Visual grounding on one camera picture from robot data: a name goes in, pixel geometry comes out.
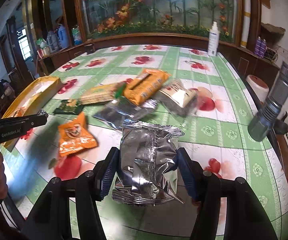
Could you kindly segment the silver foil snack bag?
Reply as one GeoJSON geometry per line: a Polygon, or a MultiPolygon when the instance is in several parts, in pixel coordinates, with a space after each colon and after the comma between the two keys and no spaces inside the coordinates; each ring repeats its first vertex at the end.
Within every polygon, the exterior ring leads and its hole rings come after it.
{"type": "Polygon", "coordinates": [[[183,135],[175,126],[124,120],[113,200],[138,206],[183,203],[177,195],[176,164],[183,135]]]}

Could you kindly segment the white foam tray yellow tape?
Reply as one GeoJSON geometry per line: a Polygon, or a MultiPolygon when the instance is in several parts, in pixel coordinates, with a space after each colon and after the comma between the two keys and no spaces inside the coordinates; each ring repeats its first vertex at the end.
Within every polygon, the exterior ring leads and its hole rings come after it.
{"type": "Polygon", "coordinates": [[[37,78],[17,96],[2,118],[37,114],[62,87],[59,77],[37,78]]]}

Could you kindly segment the small orange snack bag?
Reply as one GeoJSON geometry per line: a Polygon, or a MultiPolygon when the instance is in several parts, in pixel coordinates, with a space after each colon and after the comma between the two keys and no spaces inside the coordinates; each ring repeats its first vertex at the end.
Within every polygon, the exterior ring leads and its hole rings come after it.
{"type": "Polygon", "coordinates": [[[87,130],[86,117],[83,112],[72,121],[59,125],[58,131],[61,157],[98,146],[95,137],[87,130]]]}

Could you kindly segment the dark green snack packet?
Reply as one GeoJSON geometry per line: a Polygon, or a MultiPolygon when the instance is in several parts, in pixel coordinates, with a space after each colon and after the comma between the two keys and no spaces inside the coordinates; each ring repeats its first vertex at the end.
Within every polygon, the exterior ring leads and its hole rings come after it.
{"type": "Polygon", "coordinates": [[[60,105],[53,111],[53,114],[79,115],[83,107],[78,99],[62,100],[60,105]]]}

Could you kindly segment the grey metal flashlight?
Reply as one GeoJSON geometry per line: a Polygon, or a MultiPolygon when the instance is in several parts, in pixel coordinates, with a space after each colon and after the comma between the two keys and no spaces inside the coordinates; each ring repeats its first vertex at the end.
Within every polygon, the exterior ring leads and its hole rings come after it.
{"type": "Polygon", "coordinates": [[[264,105],[248,125],[249,135],[255,141],[262,141],[274,130],[276,134],[285,134],[288,125],[277,117],[288,98],[288,63],[283,62],[277,80],[267,96],[264,105]]]}

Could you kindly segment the long clear cracker pack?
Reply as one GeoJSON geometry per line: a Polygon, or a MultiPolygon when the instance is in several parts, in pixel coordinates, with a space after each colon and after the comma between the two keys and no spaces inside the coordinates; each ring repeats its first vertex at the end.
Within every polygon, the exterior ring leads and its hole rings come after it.
{"type": "Polygon", "coordinates": [[[137,106],[125,97],[114,99],[107,103],[93,117],[110,126],[113,129],[121,130],[124,120],[140,120],[153,113],[158,106],[158,101],[148,99],[143,104],[137,106]]]}

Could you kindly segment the green wrapped cracker pack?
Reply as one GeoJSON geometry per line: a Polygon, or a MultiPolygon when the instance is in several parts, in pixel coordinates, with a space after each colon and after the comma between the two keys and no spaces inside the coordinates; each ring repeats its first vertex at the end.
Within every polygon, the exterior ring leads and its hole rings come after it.
{"type": "Polygon", "coordinates": [[[119,97],[123,96],[123,91],[126,85],[126,82],[117,82],[92,87],[83,93],[83,95],[79,98],[79,101],[83,105],[89,105],[118,99],[119,97]]]}

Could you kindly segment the blue water jug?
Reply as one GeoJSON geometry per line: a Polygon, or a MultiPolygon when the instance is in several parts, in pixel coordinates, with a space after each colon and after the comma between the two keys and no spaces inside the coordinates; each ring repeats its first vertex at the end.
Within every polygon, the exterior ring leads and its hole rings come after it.
{"type": "Polygon", "coordinates": [[[69,37],[66,32],[66,29],[63,25],[59,25],[59,28],[57,30],[59,43],[62,49],[68,48],[69,46],[69,37]]]}

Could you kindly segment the small black box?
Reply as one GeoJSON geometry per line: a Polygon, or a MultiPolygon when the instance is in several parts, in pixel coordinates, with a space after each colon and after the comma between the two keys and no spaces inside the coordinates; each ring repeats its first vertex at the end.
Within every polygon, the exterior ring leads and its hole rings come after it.
{"type": "Polygon", "coordinates": [[[92,44],[92,43],[85,44],[84,49],[85,49],[85,52],[87,53],[87,55],[92,54],[96,51],[94,44],[92,44]]]}

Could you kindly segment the orange flat snack pack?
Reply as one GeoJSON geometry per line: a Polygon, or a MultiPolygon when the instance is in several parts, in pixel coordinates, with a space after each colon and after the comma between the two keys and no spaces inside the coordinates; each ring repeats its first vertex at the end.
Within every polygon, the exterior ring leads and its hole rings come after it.
{"type": "Polygon", "coordinates": [[[146,68],[126,86],[123,95],[139,106],[156,93],[170,76],[163,70],[146,68]]]}

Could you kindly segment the white brown snack packet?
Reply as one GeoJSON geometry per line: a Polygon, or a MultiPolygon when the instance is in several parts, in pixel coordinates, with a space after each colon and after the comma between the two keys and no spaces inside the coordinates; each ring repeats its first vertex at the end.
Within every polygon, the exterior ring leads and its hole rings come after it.
{"type": "Polygon", "coordinates": [[[155,98],[169,113],[186,117],[194,109],[198,94],[195,90],[186,89],[181,80],[172,79],[156,93],[155,98]]]}

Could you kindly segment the green fruit pattern tablecloth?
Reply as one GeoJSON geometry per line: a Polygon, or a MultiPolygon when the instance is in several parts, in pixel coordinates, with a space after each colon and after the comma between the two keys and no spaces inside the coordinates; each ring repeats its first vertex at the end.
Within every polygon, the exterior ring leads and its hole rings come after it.
{"type": "Polygon", "coordinates": [[[120,145],[122,133],[94,118],[101,105],[88,105],[83,112],[98,146],[61,160],[58,126],[74,116],[54,115],[53,111],[63,100],[77,99],[89,88],[132,81],[145,68],[168,72],[172,79],[179,79],[186,89],[199,95],[197,108],[186,120],[171,115],[160,105],[145,117],[145,122],[180,127],[185,134],[179,146],[191,159],[224,179],[245,178],[278,239],[287,239],[287,179],[269,140],[256,142],[248,133],[257,109],[239,75],[223,55],[209,57],[201,50],[152,44],[78,53],[53,72],[64,88],[44,106],[49,114],[47,124],[19,139],[12,151],[2,150],[8,191],[20,213],[28,216],[52,177],[79,176],[103,160],[112,147],[120,145]]]}

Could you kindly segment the purple bottles pair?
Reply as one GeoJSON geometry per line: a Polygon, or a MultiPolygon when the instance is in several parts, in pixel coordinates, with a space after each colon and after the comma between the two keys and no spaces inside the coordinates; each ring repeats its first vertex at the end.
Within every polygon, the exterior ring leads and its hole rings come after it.
{"type": "Polygon", "coordinates": [[[264,58],[266,49],[267,49],[266,40],[258,37],[255,44],[254,54],[260,58],[264,58]]]}

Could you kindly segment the white spray bottle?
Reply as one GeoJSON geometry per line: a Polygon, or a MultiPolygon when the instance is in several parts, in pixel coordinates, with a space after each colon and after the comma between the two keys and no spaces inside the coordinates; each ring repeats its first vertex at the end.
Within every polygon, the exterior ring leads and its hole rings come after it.
{"type": "Polygon", "coordinates": [[[219,30],[216,21],[213,21],[213,25],[209,30],[209,42],[207,48],[207,54],[209,56],[216,56],[219,44],[219,30]]]}

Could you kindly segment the wooden cabinet with flower glass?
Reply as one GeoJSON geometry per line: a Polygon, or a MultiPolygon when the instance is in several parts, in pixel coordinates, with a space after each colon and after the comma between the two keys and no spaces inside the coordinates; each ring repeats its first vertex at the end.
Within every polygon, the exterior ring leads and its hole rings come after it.
{"type": "Polygon", "coordinates": [[[23,22],[36,71],[48,75],[85,52],[123,44],[207,47],[213,21],[218,50],[242,76],[273,82],[278,67],[254,54],[261,28],[261,0],[22,0],[23,22]],[[57,30],[69,37],[62,49],[57,30]]]}

